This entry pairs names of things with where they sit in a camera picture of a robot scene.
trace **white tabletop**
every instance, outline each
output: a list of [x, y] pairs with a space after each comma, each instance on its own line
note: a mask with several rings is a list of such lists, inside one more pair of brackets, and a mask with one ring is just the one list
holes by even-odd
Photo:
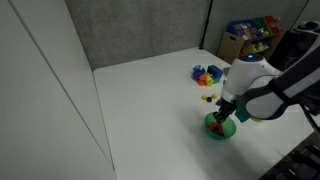
[[192, 67], [229, 65], [192, 48], [94, 72], [118, 180], [257, 179], [311, 134], [298, 106], [278, 120], [248, 120], [229, 140], [211, 139], [206, 114], [222, 82], [199, 87]]

